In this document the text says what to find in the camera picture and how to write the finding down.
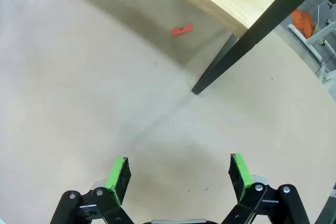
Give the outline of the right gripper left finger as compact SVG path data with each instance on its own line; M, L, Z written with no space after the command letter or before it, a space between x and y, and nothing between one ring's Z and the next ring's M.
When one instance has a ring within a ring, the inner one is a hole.
M82 195L75 190L63 193L51 223L133 223L122 208L122 202L131 178L127 157L118 157L104 186Z

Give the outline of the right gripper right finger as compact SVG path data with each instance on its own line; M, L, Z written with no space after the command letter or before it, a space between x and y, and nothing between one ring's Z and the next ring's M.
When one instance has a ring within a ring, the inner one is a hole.
M237 204L222 223L252 223L256 216L266 216L270 223L309 223L296 187L269 186L263 178L253 176L241 153L230 155L228 170Z

